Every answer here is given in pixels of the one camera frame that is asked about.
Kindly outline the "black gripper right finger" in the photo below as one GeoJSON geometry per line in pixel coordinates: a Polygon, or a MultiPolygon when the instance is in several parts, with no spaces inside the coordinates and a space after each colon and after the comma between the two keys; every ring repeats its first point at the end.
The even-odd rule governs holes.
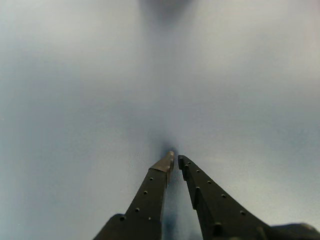
{"type": "Polygon", "coordinates": [[[186,181],[204,240],[271,240],[271,228],[233,199],[184,155],[178,167],[186,181]]]}

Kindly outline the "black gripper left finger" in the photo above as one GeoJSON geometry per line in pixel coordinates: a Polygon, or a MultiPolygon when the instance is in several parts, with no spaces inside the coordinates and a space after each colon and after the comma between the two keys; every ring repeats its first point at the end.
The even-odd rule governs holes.
{"type": "Polygon", "coordinates": [[[152,165],[124,214],[115,214],[94,237],[95,240],[160,240],[165,193],[174,168],[169,151],[152,165]]]}

